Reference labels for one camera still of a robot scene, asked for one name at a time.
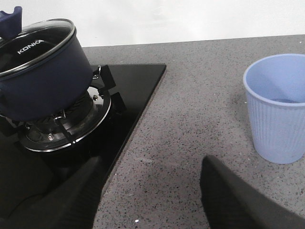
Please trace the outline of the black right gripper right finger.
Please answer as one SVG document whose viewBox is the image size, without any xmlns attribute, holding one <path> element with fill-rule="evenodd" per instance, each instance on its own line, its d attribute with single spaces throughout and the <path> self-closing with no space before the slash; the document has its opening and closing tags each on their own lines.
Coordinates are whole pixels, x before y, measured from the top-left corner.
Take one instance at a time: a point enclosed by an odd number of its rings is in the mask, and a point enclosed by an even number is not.
<svg viewBox="0 0 305 229">
<path fill-rule="evenodd" d="M 271 201 L 207 155 L 200 177 L 202 204 L 212 229 L 303 229 L 304 218 Z"/>
</svg>

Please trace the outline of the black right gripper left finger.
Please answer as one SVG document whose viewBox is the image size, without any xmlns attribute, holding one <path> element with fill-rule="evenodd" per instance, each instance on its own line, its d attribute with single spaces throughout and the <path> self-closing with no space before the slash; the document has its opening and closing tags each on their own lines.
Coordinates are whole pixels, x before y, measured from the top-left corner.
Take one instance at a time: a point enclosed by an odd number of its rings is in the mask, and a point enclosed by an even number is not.
<svg viewBox="0 0 305 229">
<path fill-rule="evenodd" d="M 44 198 L 4 220 L 2 229 L 90 229 L 101 198 L 104 169 L 92 157 Z"/>
</svg>

